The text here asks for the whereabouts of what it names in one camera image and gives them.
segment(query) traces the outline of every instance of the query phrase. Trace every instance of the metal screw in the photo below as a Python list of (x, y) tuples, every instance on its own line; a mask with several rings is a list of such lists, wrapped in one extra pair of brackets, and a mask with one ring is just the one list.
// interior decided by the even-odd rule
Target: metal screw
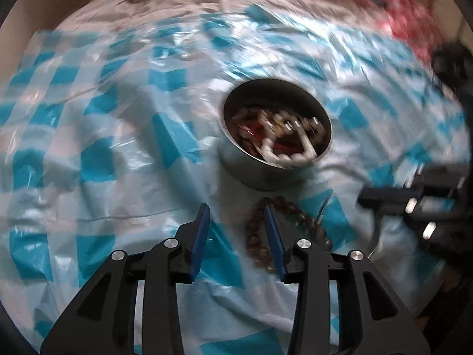
[(307, 249), (312, 245), (312, 243), (307, 239), (301, 239), (297, 241), (297, 245), (301, 247), (302, 249)]
[(412, 213), (414, 211), (415, 206), (417, 205), (417, 199), (412, 197), (406, 205), (406, 213)]
[(437, 224), (435, 224), (434, 222), (430, 222), (429, 224), (427, 224), (427, 227), (425, 227), (425, 230), (422, 233), (422, 237), (428, 241), (436, 228)]
[(465, 183), (465, 177), (462, 176), (460, 180), (458, 180), (458, 184), (456, 185), (457, 189), (461, 189), (463, 187), (463, 184)]
[(125, 257), (125, 253), (123, 251), (112, 252), (112, 260), (118, 261), (118, 260), (122, 260), (124, 257)]
[(164, 245), (168, 248), (176, 248), (178, 244), (179, 244), (179, 241), (174, 238), (167, 239), (166, 241), (164, 241)]
[(406, 182), (404, 183), (404, 187), (411, 188), (412, 182), (414, 181), (414, 177), (410, 176), (407, 178)]
[(352, 251), (350, 256), (353, 260), (361, 260), (364, 257), (361, 251)]

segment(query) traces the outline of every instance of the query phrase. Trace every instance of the brown bead bracelet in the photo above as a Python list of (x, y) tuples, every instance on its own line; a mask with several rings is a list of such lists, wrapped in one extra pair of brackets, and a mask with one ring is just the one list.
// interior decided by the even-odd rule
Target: brown bead bracelet
[(258, 234), (264, 223), (264, 207), (269, 204), (274, 205), (276, 211), (295, 219), (298, 225), (304, 228), (308, 236), (321, 246), (325, 251), (330, 251), (333, 247), (332, 241), (327, 238), (327, 231), (321, 226), (323, 211), (325, 210), (330, 195), (323, 203), (317, 218), (312, 218), (302, 211), (293, 202), (288, 201), (284, 196), (277, 196), (274, 199), (263, 197), (259, 200), (256, 208), (252, 212), (252, 217), (245, 226), (246, 247), (248, 254), (254, 258), (258, 267), (266, 269), (267, 272), (274, 273), (273, 258), (270, 249), (262, 245), (262, 240)]

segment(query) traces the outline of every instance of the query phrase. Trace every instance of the pink fabric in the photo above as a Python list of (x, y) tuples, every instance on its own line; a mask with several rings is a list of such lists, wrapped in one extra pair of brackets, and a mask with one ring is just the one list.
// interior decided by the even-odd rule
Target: pink fabric
[(415, 0), (382, 1), (387, 19), (377, 21), (380, 30), (406, 41), (419, 60), (429, 64), (432, 51), (444, 41), (432, 13)]

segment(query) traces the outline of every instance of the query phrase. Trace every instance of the blue checkered plastic sheet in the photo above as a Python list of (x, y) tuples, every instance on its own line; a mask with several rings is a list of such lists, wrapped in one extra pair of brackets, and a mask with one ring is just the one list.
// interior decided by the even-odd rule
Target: blue checkered plastic sheet
[[(115, 249), (149, 250), (193, 220), (212, 224), (195, 284), (178, 287), (186, 353), (282, 354), (297, 286), (255, 267), (244, 222), (264, 193), (220, 165), (218, 106), (236, 85), (302, 86), (333, 122), (333, 147), (310, 180), (282, 194), (316, 215), (334, 250), (365, 249), (362, 185), (402, 184), (418, 164), (468, 160), (464, 116), (408, 47), (376, 33), (281, 15), (187, 15), (115, 33), (38, 33), (0, 90), (0, 298), (36, 348)], [(416, 313), (442, 263), (397, 219), (375, 265)], [(337, 342), (337, 305), (332, 305)], [(140, 350), (140, 302), (136, 314)]]

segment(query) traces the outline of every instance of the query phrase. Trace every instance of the metal bowl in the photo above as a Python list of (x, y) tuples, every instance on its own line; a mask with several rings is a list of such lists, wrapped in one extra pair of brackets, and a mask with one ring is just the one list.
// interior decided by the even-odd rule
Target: metal bowl
[[(233, 139), (228, 121), (242, 107), (288, 108), (306, 117), (316, 117), (327, 131), (325, 142), (318, 148), (319, 156), (305, 167), (282, 168), (248, 154)], [(262, 78), (236, 87), (220, 109), (219, 124), (223, 132), (218, 151), (226, 170), (250, 188), (275, 191), (303, 180), (314, 164), (328, 153), (332, 143), (332, 123), (321, 104), (301, 87), (287, 81)]]

